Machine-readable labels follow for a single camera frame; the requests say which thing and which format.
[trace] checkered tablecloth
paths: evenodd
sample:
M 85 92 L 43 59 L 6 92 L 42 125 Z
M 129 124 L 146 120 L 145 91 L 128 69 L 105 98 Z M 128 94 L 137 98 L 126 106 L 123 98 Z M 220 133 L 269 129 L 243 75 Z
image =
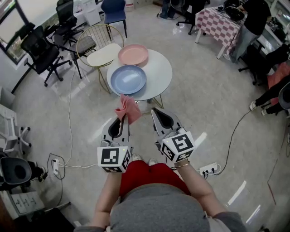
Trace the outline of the checkered tablecloth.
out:
M 210 7 L 197 13 L 197 28 L 221 41 L 228 54 L 237 42 L 241 25 L 232 21 L 226 14 L 218 12 L 216 7 Z

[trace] pink cloth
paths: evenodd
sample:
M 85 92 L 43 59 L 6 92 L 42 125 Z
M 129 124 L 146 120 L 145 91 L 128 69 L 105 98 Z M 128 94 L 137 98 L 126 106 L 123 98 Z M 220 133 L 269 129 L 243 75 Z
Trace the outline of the pink cloth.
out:
M 120 120 L 122 120 L 122 118 L 126 114 L 128 117 L 128 123 L 132 124 L 142 116 L 142 113 L 137 103 L 134 101 L 134 98 L 121 94 L 120 100 L 122 107 L 115 109 L 115 112 Z
M 290 75 L 290 67 L 287 62 L 283 62 L 279 65 L 278 69 L 273 75 L 268 76 L 268 87 L 269 89 L 280 82 L 284 77 Z M 271 105 L 276 105 L 279 102 L 279 98 L 275 97 L 271 99 Z

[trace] round white table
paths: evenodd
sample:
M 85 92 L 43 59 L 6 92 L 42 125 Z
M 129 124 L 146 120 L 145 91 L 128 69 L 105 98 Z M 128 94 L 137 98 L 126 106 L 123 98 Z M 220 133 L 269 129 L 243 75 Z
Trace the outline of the round white table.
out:
M 107 81 L 111 90 L 120 96 L 120 93 L 116 92 L 111 85 L 111 76 L 113 72 L 123 66 L 119 59 L 115 59 L 110 65 L 107 72 Z M 172 67 L 168 59 L 159 52 L 148 49 L 148 63 L 145 66 L 141 66 L 147 76 L 146 84 L 144 87 L 130 96 L 135 101 L 145 101 L 153 99 L 157 104 L 163 108 L 163 103 L 160 104 L 155 99 L 167 89 L 172 79 Z

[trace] black chair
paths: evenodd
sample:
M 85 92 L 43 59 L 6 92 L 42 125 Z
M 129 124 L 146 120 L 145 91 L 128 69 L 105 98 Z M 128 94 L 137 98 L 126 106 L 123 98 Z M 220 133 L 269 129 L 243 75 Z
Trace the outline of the black chair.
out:
M 63 49 L 63 50 L 67 50 L 67 51 L 70 52 L 71 57 L 72 57 L 72 60 L 75 63 L 75 65 L 77 66 L 78 74 L 80 75 L 80 78 L 82 78 L 82 75 L 81 75 L 81 72 L 80 72 L 80 69 L 79 69 L 79 66 L 78 66 L 78 63 L 77 63 L 77 60 L 78 60 L 77 44 L 75 43 L 70 48 L 66 48 L 64 46 L 64 38 L 63 38 L 63 36 L 58 35 L 58 34 L 54 35 L 52 37 L 52 40 L 53 40 L 53 43 L 58 48 Z M 92 39 L 91 36 L 86 36 L 86 37 L 80 39 L 78 41 L 78 43 L 79 43 L 79 47 L 81 48 L 81 51 L 78 51 L 78 54 L 80 55 L 80 57 L 82 57 L 82 56 L 87 57 L 86 56 L 86 53 L 89 52 L 89 51 L 91 51 L 91 50 L 94 50 L 94 48 L 96 47 L 96 43 Z
M 191 28 L 188 34 L 191 35 L 191 31 L 195 26 L 195 14 L 204 9 L 206 1 L 207 0 L 198 0 L 198 1 L 186 0 L 184 6 L 181 9 L 185 17 L 185 21 L 178 22 L 176 26 L 179 26 L 179 24 L 190 24 Z M 187 11 L 190 5 L 192 6 L 191 13 Z
M 262 47 L 263 46 L 261 44 L 258 49 L 256 49 L 254 45 L 248 46 L 246 54 L 241 57 L 247 64 L 247 67 L 238 69 L 239 72 L 243 70 L 250 70 L 254 76 L 253 85 L 257 84 L 258 79 L 260 79 L 262 83 L 267 83 L 266 77 L 271 68 L 276 64 L 285 62 L 290 53 L 289 46 L 286 44 L 283 44 L 274 52 L 267 55 L 260 53 L 260 49 Z
M 57 2 L 56 12 L 58 14 L 59 28 L 55 31 L 54 34 L 62 35 L 65 38 L 65 43 L 69 41 L 77 42 L 73 37 L 78 33 L 82 33 L 83 30 L 78 30 L 85 23 L 77 25 L 77 18 L 73 15 L 73 0 L 59 0 Z
M 44 30 L 42 26 L 37 27 L 33 30 L 21 43 L 21 48 L 26 51 L 32 58 L 33 64 L 28 63 L 28 59 L 25 60 L 24 65 L 28 65 L 37 74 L 43 73 L 45 70 L 49 70 L 48 76 L 44 81 L 44 86 L 47 87 L 47 80 L 54 71 L 58 79 L 62 82 L 63 78 L 60 78 L 57 72 L 57 67 L 69 63 L 72 65 L 70 60 L 58 63 L 62 56 L 59 56 L 59 51 L 56 46 L 49 43 L 44 36 Z

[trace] jeans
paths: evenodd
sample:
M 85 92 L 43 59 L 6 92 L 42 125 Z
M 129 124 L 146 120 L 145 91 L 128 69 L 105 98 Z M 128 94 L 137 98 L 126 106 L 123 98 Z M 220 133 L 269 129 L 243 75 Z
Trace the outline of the jeans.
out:
M 170 6 L 169 7 L 169 10 L 168 10 L 168 4 L 170 3 L 170 0 L 163 0 L 163 4 L 162 4 L 162 11 L 161 11 L 161 14 L 160 14 L 160 17 L 161 18 L 167 18 L 167 17 L 170 17 L 173 19 L 174 17 L 174 14 L 175 14 L 175 9 Z
M 256 106 L 261 106 L 265 104 L 272 98 L 278 97 L 280 90 L 290 82 L 290 75 L 284 77 L 279 83 L 272 86 L 267 92 L 265 92 L 261 97 L 256 100 Z M 284 110 L 280 103 L 266 109 L 267 114 L 274 114 Z
M 259 37 L 259 35 L 253 34 L 243 25 L 238 35 L 237 44 L 231 49 L 229 54 L 231 61 L 236 63 L 239 57 L 244 54 L 247 47 Z

